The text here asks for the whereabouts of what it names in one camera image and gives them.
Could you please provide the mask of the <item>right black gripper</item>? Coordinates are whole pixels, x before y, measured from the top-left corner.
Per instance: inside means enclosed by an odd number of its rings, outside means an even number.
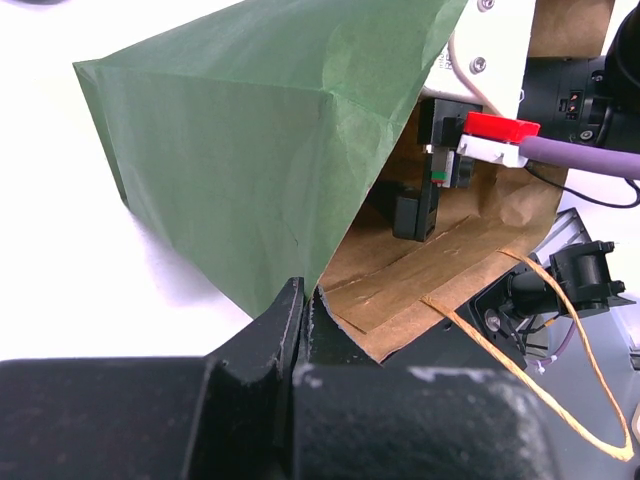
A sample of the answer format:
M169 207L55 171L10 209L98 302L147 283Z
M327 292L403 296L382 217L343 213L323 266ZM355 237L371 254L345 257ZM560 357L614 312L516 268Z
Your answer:
M391 223L394 237L427 239L436 227L441 191L470 185L474 161L457 148L467 116L481 111L479 105L454 100L419 102L415 139L421 148L421 184L378 180L367 195L367 203Z

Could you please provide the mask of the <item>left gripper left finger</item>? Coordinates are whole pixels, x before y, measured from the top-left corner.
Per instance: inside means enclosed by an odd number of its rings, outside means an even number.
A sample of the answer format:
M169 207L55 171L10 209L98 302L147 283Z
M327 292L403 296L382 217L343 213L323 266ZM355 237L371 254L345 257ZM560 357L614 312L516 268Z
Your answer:
M304 284L202 357L1 365L5 479L282 479Z

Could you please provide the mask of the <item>brown and green paper bag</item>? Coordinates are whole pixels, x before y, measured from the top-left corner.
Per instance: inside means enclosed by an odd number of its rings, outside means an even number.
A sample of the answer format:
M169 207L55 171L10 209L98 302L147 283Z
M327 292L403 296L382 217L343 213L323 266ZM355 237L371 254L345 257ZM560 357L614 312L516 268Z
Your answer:
M284 283L322 286L376 360L489 285L548 232L560 194L479 165L423 246L360 210L415 179L419 90L449 39L508 72L542 48L543 6L501 1L243 1L74 69L123 203L251 316Z

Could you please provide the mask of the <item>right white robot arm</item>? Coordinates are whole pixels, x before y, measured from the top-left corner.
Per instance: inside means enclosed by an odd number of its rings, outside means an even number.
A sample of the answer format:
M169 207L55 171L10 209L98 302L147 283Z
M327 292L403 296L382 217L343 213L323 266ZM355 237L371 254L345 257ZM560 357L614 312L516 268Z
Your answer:
M420 100L417 140L434 149L426 156L421 185L381 180L367 197L395 237L424 241L435 229L442 190L470 185L474 162L454 148L468 115L480 110L431 94ZM540 124L544 138L637 154L639 11L626 15L600 57L528 60L518 117Z

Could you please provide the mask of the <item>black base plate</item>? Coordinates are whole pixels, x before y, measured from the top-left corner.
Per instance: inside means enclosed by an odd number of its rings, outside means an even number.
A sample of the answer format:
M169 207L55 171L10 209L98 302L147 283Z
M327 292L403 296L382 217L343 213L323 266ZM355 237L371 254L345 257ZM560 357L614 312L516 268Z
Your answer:
M613 242L568 245L549 256L542 268L562 288L582 319L632 305L625 285L611 278L607 256ZM537 337L550 323L570 314L555 290L526 263L520 263L458 307L456 313L518 367L545 368L576 335L570 328L557 347ZM444 318L383 361L385 366L498 368L497 362L461 328Z

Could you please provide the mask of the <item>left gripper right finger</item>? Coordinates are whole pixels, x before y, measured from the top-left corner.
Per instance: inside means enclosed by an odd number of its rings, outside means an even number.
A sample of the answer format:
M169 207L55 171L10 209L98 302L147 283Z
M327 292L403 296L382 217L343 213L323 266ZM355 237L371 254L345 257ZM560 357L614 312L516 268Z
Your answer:
M539 401L452 322L381 365L316 293L293 373L296 479L558 479Z

